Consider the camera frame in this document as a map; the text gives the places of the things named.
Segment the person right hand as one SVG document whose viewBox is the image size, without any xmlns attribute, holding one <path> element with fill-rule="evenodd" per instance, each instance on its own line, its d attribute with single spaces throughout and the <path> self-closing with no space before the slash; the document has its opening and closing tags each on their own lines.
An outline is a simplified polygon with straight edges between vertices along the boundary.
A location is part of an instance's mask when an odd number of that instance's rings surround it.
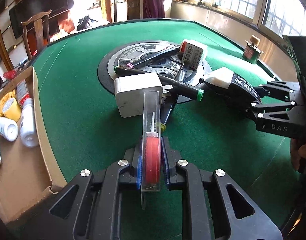
<svg viewBox="0 0 306 240">
<path fill-rule="evenodd" d="M 300 168 L 300 159 L 306 159 L 306 144 L 302 144 L 299 140 L 290 140 L 290 160 L 295 171 Z"/>
</svg>

